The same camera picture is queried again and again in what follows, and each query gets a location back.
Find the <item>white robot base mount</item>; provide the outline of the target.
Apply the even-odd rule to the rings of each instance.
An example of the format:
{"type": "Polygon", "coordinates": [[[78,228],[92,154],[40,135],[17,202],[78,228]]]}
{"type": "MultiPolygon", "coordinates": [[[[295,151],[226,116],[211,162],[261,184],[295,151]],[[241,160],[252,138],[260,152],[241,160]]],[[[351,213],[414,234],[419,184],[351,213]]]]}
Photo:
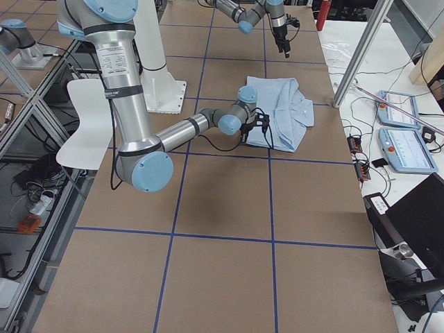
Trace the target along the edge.
{"type": "Polygon", "coordinates": [[[167,68],[155,2],[139,1],[133,21],[146,107],[149,112],[179,114],[187,83],[176,80],[167,68]]]}

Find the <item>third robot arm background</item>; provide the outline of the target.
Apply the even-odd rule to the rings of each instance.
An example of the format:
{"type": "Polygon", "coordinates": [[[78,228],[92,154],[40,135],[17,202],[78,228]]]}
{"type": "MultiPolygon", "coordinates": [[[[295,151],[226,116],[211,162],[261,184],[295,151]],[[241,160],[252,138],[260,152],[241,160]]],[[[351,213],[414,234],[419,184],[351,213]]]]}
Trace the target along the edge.
{"type": "Polygon", "coordinates": [[[43,69],[53,57],[59,55],[58,47],[38,44],[20,19],[1,22],[1,51],[6,55],[18,51],[18,55],[12,59],[18,69],[43,69]]]}

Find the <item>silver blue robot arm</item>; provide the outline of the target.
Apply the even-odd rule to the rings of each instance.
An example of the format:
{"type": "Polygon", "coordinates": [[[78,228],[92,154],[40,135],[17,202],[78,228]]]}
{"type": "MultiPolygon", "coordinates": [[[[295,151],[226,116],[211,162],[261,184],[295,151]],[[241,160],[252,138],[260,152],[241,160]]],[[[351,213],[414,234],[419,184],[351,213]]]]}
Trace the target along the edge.
{"type": "Polygon", "coordinates": [[[152,1],[58,1],[59,31],[94,45],[101,69],[112,127],[121,145],[113,155],[112,174],[134,188],[153,193],[169,183],[173,162],[168,151],[216,127],[225,135],[245,137],[257,116],[257,90],[246,85],[228,109],[205,108],[197,115],[154,133],[146,103],[156,90],[148,86],[148,42],[153,58],[163,58],[159,20],[152,1]]]}
{"type": "Polygon", "coordinates": [[[291,52],[291,41],[287,38],[288,26],[300,28],[300,22],[296,17],[285,13],[283,1],[256,1],[255,5],[247,10],[239,3],[229,0],[209,0],[205,3],[212,8],[216,8],[228,16],[238,26],[238,29],[245,35],[250,34],[254,27],[265,17],[269,19],[271,33],[277,45],[278,52],[283,53],[285,58],[289,58],[291,52]]]}

